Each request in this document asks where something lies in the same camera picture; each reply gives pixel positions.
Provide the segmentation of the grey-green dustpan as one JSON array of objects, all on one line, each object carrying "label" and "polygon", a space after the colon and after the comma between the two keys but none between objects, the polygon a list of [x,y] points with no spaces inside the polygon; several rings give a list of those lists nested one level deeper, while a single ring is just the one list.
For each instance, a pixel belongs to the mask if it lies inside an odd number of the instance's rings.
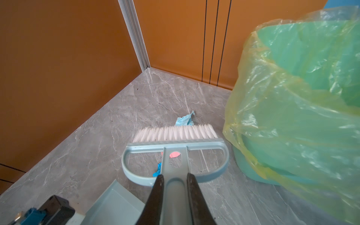
[{"label": "grey-green dustpan", "polygon": [[86,212],[83,225],[134,225],[145,204],[113,181],[106,191]]}]

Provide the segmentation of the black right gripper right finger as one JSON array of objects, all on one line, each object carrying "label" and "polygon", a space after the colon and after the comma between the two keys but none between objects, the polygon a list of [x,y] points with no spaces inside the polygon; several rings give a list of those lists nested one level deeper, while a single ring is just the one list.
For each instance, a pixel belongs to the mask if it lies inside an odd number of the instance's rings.
[{"label": "black right gripper right finger", "polygon": [[202,195],[196,177],[187,174],[188,201],[193,225],[216,225],[207,203]]}]

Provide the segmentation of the grey-green hand brush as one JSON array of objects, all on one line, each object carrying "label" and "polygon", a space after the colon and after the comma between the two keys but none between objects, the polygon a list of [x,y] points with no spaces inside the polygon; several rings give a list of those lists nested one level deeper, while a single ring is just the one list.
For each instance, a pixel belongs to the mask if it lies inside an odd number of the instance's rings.
[{"label": "grey-green hand brush", "polygon": [[[222,163],[208,173],[193,174],[190,171],[189,153],[205,150],[220,150]],[[172,152],[180,152],[170,158]],[[192,225],[188,201],[187,174],[196,177],[198,185],[210,182],[223,174],[229,162],[229,149],[225,141],[218,137],[210,124],[193,126],[147,127],[139,130],[133,141],[125,147],[122,168],[126,177],[141,186],[153,188],[157,177],[144,177],[132,172],[126,162],[131,155],[161,153],[161,174],[165,187],[160,225]]]}]

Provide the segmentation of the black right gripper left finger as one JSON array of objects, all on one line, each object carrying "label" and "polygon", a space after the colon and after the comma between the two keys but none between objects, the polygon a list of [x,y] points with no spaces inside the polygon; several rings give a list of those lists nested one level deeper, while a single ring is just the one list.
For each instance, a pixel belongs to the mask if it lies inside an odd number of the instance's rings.
[{"label": "black right gripper left finger", "polygon": [[160,174],[155,180],[150,196],[136,225],[159,225],[162,213],[165,180]]}]

